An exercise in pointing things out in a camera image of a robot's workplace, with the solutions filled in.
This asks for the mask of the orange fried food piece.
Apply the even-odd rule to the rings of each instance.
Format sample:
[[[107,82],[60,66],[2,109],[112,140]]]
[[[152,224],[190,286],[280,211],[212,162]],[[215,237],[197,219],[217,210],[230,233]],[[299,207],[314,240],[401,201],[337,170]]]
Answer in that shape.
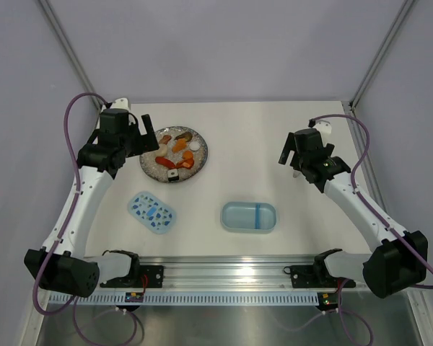
[[[182,151],[187,146],[187,141],[184,138],[179,138],[176,140],[175,145],[172,148],[173,153],[177,153],[179,151]]]

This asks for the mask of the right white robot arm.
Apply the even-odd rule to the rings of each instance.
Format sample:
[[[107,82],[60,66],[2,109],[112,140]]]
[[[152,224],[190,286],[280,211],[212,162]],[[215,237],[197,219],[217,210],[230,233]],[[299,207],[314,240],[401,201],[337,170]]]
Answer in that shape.
[[[334,146],[324,144],[316,128],[290,133],[280,164],[294,171],[332,200],[366,241],[369,254],[331,249],[315,256],[313,277],[320,285],[338,279],[362,282],[379,298],[414,287],[427,276],[428,241],[420,231],[409,232],[396,223],[351,177],[345,161],[333,156]]]

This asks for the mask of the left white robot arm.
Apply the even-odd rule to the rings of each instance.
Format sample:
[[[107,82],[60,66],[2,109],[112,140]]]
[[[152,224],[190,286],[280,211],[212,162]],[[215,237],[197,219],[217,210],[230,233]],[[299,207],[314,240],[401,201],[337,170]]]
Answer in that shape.
[[[141,279],[139,256],[111,250],[99,257],[85,256],[92,223],[105,193],[130,157],[159,148],[149,115],[142,115],[145,133],[132,113],[108,108],[100,113],[99,127],[80,148],[75,182],[54,230],[39,250],[24,259],[35,288],[86,298],[99,284],[135,286]]]

